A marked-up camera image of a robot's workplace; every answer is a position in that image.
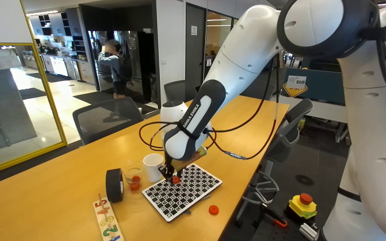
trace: ceiling light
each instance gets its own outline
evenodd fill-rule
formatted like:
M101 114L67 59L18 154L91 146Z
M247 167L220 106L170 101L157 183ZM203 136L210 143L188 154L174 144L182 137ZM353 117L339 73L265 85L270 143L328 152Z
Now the ceiling light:
M43 14L56 13L56 12L58 12L58 11L53 10L53 11L47 11L47 12L28 13L28 14L26 14L26 16L43 15Z
M231 26L230 24L223 24L223 25L207 25L207 26Z

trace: black chair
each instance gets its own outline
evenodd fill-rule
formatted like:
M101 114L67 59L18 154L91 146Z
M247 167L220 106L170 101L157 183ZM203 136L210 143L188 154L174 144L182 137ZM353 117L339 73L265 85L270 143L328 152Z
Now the black chair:
M266 84L263 82L252 82L242 93L242 96L252 97L256 99L262 99L266 89ZM268 92L266 93L265 100L271 100L273 93L275 92L275 86L269 84Z
M197 92L193 84L185 80L174 81L164 85L168 101L181 100L187 102L196 97Z
M283 163L287 160L292 147L299 141L300 132L297 126L299 125L300 119L308 114L313 106L310 99L303 99L285 114L280 127L276 131L272 142L262 158L262 163L266 161L265 171L262 172L259 169L256 170L256 173L253 175L251 183L248 186L247 194L242 197L244 202L242 203L241 209L239 210L238 215L236 215L235 220L235 225L237 227L242 226L240 218L248 203L270 204L272 200L267 200L263 196L263 193L279 191L278 184L270 177L273 163ZM267 181L259 183L258 180L260 176L267 179Z
M144 120L129 97L80 108L72 113L72 117L85 145Z

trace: backpack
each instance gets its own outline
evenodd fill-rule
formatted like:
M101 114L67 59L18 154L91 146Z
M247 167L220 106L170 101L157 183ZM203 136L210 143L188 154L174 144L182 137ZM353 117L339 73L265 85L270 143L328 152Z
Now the backpack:
M119 55L118 56L119 61L119 68L118 71L115 71L117 74L117 78L122 82L128 82L129 84L132 84L132 81L130 78L132 78L133 71L132 71L132 62L130 61L130 58Z

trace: paper sign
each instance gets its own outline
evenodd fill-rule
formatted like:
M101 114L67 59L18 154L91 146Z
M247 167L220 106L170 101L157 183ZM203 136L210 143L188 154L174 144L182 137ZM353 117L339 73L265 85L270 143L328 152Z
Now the paper sign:
M192 26L192 35L197 35L197 26Z
M292 98L298 96L299 94L305 92L308 90L308 87L305 85L302 89L296 89L296 88L290 88L288 87L288 83L285 83L283 85L283 88L285 89L285 91L288 93L288 95Z
M287 87L293 89L303 89L306 85L306 76L289 75Z
M0 70L10 69L13 67L22 67L20 60L15 52L11 49L0 49Z
M102 203L98 200L93 202L92 205L95 209L96 219L98 220L103 241L124 241L120 226L118 225L108 198L102 198Z

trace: stainless steel refrigerator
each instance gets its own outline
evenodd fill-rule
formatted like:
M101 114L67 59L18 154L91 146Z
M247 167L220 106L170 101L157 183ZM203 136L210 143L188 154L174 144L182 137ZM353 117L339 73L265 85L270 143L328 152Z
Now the stainless steel refrigerator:
M102 46L108 41L106 31L89 31L90 44L92 46L92 57L95 64L98 85L101 91L109 90L112 92L113 84L111 77L111 67L98 63L98 56L101 53Z
M114 31L114 39L121 43L121 52L129 56L132 63L132 84L127 88L144 95L142 89L141 62L139 59L138 32L136 31Z

